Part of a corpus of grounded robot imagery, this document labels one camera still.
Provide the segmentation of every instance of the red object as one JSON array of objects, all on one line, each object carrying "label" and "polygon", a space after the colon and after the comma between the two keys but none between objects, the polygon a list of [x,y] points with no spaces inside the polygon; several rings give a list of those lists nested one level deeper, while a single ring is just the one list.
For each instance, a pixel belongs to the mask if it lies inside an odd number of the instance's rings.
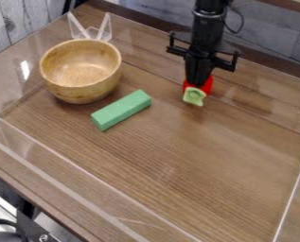
[{"label": "red object", "polygon": [[189,87],[196,87],[196,88],[199,88],[201,91],[204,91],[207,95],[211,95],[211,94],[212,94],[212,90],[213,90],[213,83],[215,83],[215,77],[213,77],[213,76],[211,76],[211,77],[208,78],[208,80],[205,81],[205,84],[204,84],[201,87],[197,87],[196,85],[191,84],[191,83],[188,82],[188,80],[185,80],[184,85],[183,85],[183,92],[184,92],[184,94],[185,94],[185,91],[187,91],[187,89],[188,89]]}]

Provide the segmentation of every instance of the wooden bowl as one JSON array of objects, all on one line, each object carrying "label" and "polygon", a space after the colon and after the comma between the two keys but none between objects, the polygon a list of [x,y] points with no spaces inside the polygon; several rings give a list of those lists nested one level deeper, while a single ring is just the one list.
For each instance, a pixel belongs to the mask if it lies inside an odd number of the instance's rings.
[{"label": "wooden bowl", "polygon": [[105,98],[118,85],[122,56],[106,42],[74,40],[61,43],[44,55],[41,74],[50,92],[69,103]]}]

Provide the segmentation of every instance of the green foam block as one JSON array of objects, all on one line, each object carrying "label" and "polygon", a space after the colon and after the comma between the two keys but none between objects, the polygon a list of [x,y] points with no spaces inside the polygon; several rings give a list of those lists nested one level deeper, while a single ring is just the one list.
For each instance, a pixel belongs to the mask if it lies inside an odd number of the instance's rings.
[{"label": "green foam block", "polygon": [[92,114],[93,123],[101,131],[108,130],[152,104],[151,96],[138,90]]}]

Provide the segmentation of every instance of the black mount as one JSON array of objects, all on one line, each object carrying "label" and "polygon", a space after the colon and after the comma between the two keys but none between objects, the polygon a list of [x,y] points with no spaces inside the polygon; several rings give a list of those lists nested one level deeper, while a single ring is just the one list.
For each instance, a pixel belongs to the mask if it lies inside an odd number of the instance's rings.
[{"label": "black mount", "polygon": [[[185,59],[187,79],[201,87],[215,68],[236,71],[240,50],[223,40],[227,7],[232,0],[196,0],[195,24],[192,32],[172,32],[168,52]],[[175,45],[181,41],[189,48]],[[217,53],[233,57],[231,61],[217,57]]]}]

